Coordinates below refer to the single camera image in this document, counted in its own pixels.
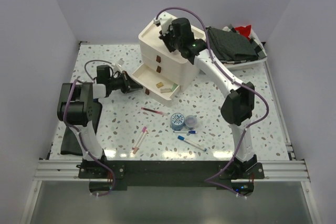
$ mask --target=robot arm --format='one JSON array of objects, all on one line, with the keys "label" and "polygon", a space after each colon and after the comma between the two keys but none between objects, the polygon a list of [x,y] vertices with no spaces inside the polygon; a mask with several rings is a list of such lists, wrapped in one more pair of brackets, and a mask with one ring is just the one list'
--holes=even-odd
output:
[{"label": "robot arm", "polygon": [[[63,121],[65,106],[73,83],[64,83],[58,102],[57,116]],[[96,83],[85,82],[76,84],[74,93],[69,105],[67,122],[75,127],[69,127],[76,136],[76,139],[83,152],[83,159],[92,161],[92,157],[85,150],[89,150],[95,159],[101,159],[104,151],[97,141],[92,125],[93,100],[108,97],[113,90],[120,89],[123,93],[129,93],[142,87],[134,82],[126,71],[121,71],[118,77],[110,73],[110,66],[97,66]]]},{"label": "robot arm", "polygon": [[[218,86],[225,99],[221,114],[224,120],[230,124],[234,144],[237,147],[244,129],[250,123],[252,110],[254,109],[254,94],[234,84],[232,80],[222,74],[218,67],[235,82],[243,84],[215,56],[210,57],[205,41],[194,38],[188,19],[177,18],[173,20],[171,15],[163,12],[158,19],[154,20],[154,23],[161,26],[159,38],[163,40],[169,52],[178,50],[182,57],[205,72]],[[245,83],[245,85],[254,89],[250,82]],[[249,167],[256,163],[249,129],[247,129],[236,158],[242,164],[244,162],[248,163]]]}]

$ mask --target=gray floor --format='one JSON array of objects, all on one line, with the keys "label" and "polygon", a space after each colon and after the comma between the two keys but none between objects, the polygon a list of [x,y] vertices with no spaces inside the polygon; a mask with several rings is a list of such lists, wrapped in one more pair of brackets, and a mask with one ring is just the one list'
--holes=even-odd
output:
[{"label": "gray floor", "polygon": [[130,187],[96,200],[88,182],[44,182],[32,223],[312,223],[300,183],[259,183],[247,200],[215,188]]}]

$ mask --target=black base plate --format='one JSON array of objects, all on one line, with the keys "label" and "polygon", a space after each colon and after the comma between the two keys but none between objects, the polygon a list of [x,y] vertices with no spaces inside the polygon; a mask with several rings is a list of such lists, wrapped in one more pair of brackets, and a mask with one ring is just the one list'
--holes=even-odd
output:
[{"label": "black base plate", "polygon": [[[127,190],[128,186],[157,186],[157,187],[209,187],[212,184],[204,182],[205,179],[218,173],[228,161],[104,161],[110,167],[116,177],[115,190]],[[86,167],[94,165],[86,162]],[[79,171],[79,178],[107,178],[106,170],[100,167],[94,169],[94,174],[85,170]],[[254,174],[255,179],[263,179],[264,170],[261,163],[257,163],[247,172],[243,173],[241,179],[250,179]],[[226,178],[213,179],[214,182],[235,188],[234,180]],[[90,183],[91,186],[103,183]]]}]

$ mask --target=small brown block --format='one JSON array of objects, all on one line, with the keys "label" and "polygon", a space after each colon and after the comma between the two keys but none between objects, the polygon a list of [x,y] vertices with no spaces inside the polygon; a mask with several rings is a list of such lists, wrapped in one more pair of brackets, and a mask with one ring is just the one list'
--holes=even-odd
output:
[{"label": "small brown block", "polygon": [[159,89],[160,87],[163,87],[163,83],[162,82],[159,82],[156,84],[156,87]]}]

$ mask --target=open drawer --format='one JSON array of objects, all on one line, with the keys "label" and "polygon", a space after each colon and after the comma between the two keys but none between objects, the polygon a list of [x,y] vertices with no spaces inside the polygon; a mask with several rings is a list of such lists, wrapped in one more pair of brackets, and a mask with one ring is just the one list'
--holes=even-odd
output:
[{"label": "open drawer", "polygon": [[[132,74],[132,79],[144,87],[144,91],[148,96],[168,107],[172,105],[173,97],[180,90],[180,86],[177,86],[172,92],[161,93],[161,88],[172,88],[175,83],[155,72],[145,64],[141,64],[137,68],[137,70]],[[163,87],[156,87],[156,84],[159,82],[163,83]]]}]

